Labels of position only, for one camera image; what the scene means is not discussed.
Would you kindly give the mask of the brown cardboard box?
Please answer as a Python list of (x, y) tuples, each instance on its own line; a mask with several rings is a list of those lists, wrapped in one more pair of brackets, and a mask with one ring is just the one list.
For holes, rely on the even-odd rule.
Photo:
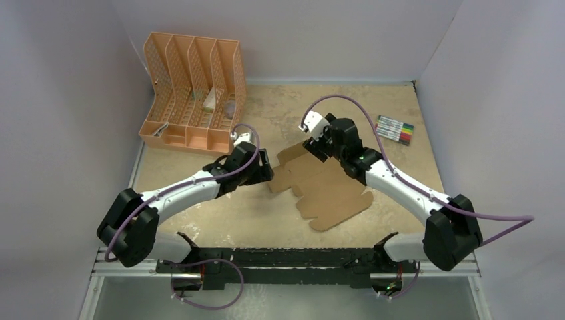
[(277, 160), (274, 177), (267, 183), (271, 193), (290, 189), (298, 197), (295, 207), (315, 231), (336, 227), (374, 201), (372, 192), (349, 177), (336, 159), (322, 162), (301, 143), (280, 151)]

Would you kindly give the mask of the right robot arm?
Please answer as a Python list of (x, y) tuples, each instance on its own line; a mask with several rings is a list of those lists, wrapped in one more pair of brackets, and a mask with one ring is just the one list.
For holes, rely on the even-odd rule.
[(424, 260), (451, 271), (483, 243), (476, 218), (459, 212), (474, 210), (468, 198), (437, 192), (388, 165), (382, 153), (363, 145), (352, 119), (309, 111), (300, 128), (310, 135), (303, 143), (308, 152), (322, 162), (336, 159), (347, 176), (384, 193), (424, 225), (422, 233), (391, 233), (377, 243), (380, 270)]

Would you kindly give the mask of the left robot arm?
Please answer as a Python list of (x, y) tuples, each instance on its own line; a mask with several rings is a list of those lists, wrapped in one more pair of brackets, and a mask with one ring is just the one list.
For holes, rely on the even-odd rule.
[(242, 142), (231, 154), (168, 187), (144, 193), (124, 189), (97, 227), (97, 237), (107, 246), (105, 260), (134, 267), (145, 259), (157, 259), (189, 273), (199, 263), (197, 246), (181, 232), (159, 235), (159, 225), (185, 209), (273, 176), (266, 149)]

